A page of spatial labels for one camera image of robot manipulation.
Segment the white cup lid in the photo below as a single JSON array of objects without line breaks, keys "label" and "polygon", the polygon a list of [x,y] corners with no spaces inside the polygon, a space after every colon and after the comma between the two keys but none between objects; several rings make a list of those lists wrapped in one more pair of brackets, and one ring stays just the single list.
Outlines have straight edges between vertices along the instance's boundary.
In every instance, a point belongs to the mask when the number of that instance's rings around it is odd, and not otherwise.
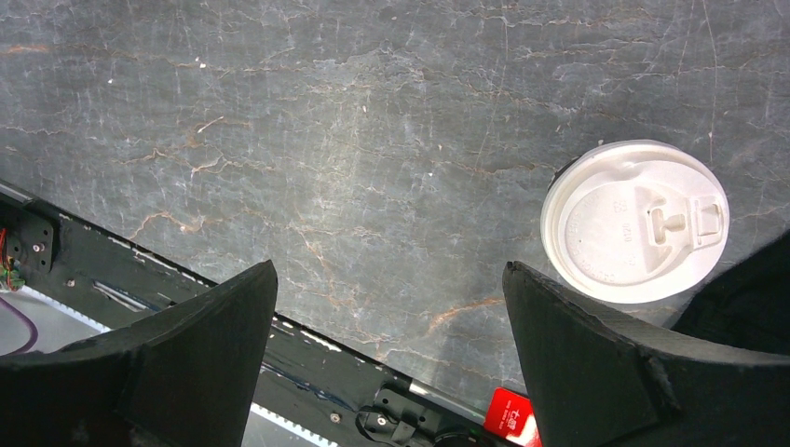
[{"label": "white cup lid", "polygon": [[592,149],[547,191],[540,236],[572,288],[620,305],[659,301],[700,283],[720,260],[730,210],[700,160],[652,140]]}]

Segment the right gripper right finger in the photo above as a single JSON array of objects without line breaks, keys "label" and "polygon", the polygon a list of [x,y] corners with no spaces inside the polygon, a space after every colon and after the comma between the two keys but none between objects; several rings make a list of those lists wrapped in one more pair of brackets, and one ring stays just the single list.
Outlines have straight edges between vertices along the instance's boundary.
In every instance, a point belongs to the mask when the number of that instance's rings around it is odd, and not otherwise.
[{"label": "right gripper right finger", "polygon": [[520,262],[502,288],[546,446],[785,446],[789,359],[674,332]]}]

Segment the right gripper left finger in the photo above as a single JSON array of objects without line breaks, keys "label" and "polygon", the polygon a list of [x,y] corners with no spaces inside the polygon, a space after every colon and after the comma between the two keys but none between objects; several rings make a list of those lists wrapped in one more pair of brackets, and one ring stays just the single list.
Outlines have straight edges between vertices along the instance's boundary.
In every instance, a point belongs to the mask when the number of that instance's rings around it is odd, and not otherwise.
[{"label": "right gripper left finger", "polygon": [[265,261],[128,327],[2,357],[2,444],[239,446],[277,293]]}]

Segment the black paper coffee cup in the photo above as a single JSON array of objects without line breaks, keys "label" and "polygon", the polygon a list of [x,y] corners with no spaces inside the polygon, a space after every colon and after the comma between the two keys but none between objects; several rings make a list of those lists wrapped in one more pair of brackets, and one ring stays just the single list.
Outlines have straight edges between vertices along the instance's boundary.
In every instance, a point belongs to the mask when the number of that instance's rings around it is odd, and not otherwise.
[{"label": "black paper coffee cup", "polygon": [[561,176],[562,176],[562,175],[563,175],[563,174],[564,174],[564,173],[567,171],[567,169],[568,169],[568,168],[569,168],[569,167],[570,167],[570,166],[571,166],[573,163],[574,163],[574,161],[573,161],[573,160],[571,160],[570,162],[566,163],[566,164],[565,164],[565,165],[563,165],[561,168],[559,168],[559,169],[558,169],[556,172],[554,172],[554,174],[552,175],[551,181],[550,181],[550,183],[549,183],[549,186],[547,187],[547,190],[548,190],[548,191],[550,191],[550,190],[553,188],[553,186],[555,185],[555,183],[556,183],[556,182],[559,180],[559,178],[560,178],[560,177],[561,177]]}]

